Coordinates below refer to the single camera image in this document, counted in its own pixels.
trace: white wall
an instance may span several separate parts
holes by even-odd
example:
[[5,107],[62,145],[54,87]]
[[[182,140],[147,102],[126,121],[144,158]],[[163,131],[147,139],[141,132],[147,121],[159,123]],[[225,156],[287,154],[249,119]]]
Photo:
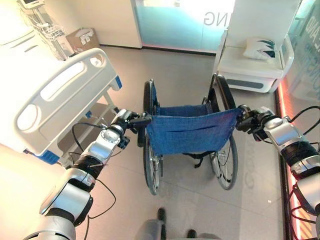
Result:
[[68,2],[83,27],[95,28],[100,44],[142,47],[134,0],[68,0]]
[[66,34],[70,34],[82,27],[82,21],[77,12],[74,11],[72,2],[68,0],[45,0],[43,6],[50,18],[58,25],[63,26]]

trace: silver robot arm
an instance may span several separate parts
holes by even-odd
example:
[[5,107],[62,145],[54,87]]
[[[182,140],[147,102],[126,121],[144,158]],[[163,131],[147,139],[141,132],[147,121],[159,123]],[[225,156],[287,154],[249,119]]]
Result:
[[301,207],[316,218],[316,234],[320,238],[320,154],[307,138],[289,122],[288,117],[277,117],[266,108],[251,110],[239,108],[243,115],[237,119],[236,128],[253,134],[256,141],[269,138],[279,154],[290,166],[297,180],[292,186]]
[[75,227],[85,220],[93,204],[90,191],[96,179],[115,148],[124,149],[130,141],[124,136],[126,129],[136,133],[150,121],[148,116],[120,110],[53,187],[41,204],[41,216],[24,240],[76,240]]

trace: white pillow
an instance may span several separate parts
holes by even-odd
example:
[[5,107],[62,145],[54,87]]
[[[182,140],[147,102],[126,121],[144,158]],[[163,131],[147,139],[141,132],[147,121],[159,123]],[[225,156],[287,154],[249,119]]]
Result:
[[275,58],[275,43],[268,39],[249,37],[246,39],[246,49],[243,56],[258,60]]

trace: blue fabric seat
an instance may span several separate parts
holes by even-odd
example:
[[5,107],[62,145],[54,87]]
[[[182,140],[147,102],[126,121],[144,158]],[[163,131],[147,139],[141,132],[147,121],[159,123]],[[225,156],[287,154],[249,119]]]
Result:
[[[156,100],[156,90],[152,89]],[[239,108],[213,112],[209,103],[173,107],[155,107],[146,127],[155,155],[219,151],[230,138]]]

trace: tiled floor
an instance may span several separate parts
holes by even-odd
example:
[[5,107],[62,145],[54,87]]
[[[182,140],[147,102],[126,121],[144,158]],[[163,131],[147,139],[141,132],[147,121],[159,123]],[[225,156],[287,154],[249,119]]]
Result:
[[[155,80],[162,106],[199,104],[208,92],[212,56],[155,50],[103,48],[119,74],[123,88],[110,92],[119,108],[142,111],[144,82]],[[232,89],[237,105],[274,109],[274,96]],[[100,179],[115,193],[117,202],[109,213],[90,222],[90,240],[130,240],[140,225],[167,210],[167,237],[184,237],[190,228],[216,234],[223,240],[282,239],[282,206],[278,155],[272,146],[255,142],[251,135],[234,132],[238,149],[237,181],[223,190],[209,168],[198,169],[192,158],[168,155],[158,196],[152,196],[143,175],[142,149],[131,136],[127,149],[109,161]],[[112,197],[102,186],[93,191],[90,215],[107,208]],[[84,236],[86,223],[77,228]]]

